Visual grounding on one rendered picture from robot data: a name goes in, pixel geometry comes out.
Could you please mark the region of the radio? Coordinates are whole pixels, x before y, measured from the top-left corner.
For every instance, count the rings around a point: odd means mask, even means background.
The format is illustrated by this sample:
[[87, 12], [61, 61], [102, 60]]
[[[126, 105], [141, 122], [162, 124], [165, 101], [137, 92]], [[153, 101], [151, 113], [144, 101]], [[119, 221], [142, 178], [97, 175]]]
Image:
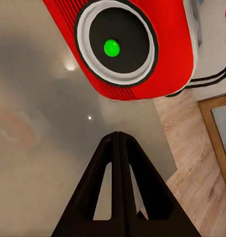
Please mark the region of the radio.
[[203, 49], [197, 0], [43, 1], [91, 85], [108, 99], [174, 97], [226, 78], [225, 68], [192, 79]]

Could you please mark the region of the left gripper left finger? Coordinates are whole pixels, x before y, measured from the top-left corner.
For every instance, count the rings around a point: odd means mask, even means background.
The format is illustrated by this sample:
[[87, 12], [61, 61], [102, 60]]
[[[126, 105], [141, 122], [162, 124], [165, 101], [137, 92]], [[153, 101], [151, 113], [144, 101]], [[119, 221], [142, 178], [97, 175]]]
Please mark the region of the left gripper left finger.
[[[126, 237], [119, 134], [103, 137], [51, 237]], [[111, 219], [93, 220], [108, 163], [112, 162]]]

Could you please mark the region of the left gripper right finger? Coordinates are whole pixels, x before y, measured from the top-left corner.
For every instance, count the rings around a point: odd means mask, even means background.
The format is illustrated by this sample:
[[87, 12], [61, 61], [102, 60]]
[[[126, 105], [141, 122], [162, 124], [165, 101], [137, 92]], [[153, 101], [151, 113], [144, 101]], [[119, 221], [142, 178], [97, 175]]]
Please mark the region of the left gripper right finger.
[[[126, 237], [201, 237], [136, 139], [118, 134]], [[137, 217], [130, 165], [149, 220]]]

